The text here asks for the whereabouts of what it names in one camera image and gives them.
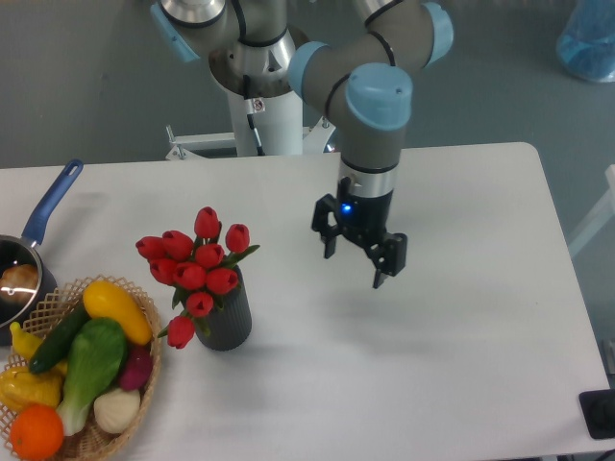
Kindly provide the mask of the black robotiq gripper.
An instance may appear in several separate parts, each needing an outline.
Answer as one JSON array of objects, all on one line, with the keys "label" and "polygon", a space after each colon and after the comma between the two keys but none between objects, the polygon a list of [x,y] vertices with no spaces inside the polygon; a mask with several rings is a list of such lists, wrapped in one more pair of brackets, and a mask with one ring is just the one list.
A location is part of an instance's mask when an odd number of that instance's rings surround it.
[{"label": "black robotiq gripper", "polygon": [[373,287],[378,289],[406,267],[407,236],[386,230],[392,191],[380,197],[360,197],[352,193],[354,185],[350,178],[342,178],[335,198],[327,194],[315,203],[311,229],[319,233],[328,259],[335,253],[340,227],[342,235],[374,263]]}]

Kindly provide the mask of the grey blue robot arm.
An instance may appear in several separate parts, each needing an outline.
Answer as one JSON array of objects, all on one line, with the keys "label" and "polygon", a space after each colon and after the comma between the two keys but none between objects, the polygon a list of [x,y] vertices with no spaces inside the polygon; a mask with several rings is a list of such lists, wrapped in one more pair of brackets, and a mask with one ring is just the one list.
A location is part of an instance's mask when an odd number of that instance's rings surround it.
[{"label": "grey blue robot arm", "polygon": [[208,63],[226,93],[239,156],[303,153],[304,107],[340,134],[337,190],[317,201],[311,227],[325,256],[338,236],[359,246],[381,285],[406,264],[406,236],[386,220],[411,115],[410,76],[450,51],[454,28],[432,2],[355,7],[366,32],[342,48],[293,28],[284,1],[156,1],[150,13],[179,59]]}]

